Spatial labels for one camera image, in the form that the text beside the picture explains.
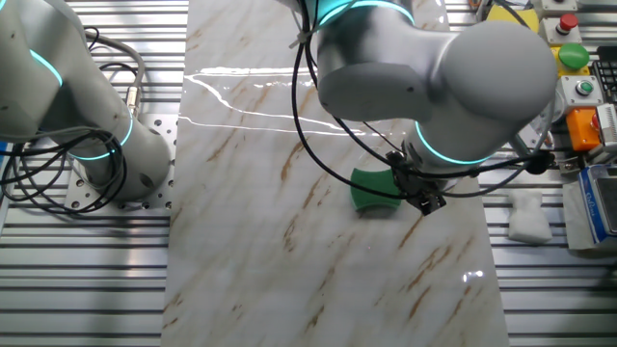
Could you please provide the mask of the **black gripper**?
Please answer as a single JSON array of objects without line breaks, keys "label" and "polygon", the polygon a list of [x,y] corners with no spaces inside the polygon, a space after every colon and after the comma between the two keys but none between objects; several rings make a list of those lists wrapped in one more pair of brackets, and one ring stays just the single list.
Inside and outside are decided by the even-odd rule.
[{"label": "black gripper", "polygon": [[443,190],[448,185],[447,180],[420,176],[420,171],[400,151],[390,151],[388,161],[395,184],[402,193],[409,196],[408,203],[419,208],[424,216],[446,206],[443,196],[426,194]]}]

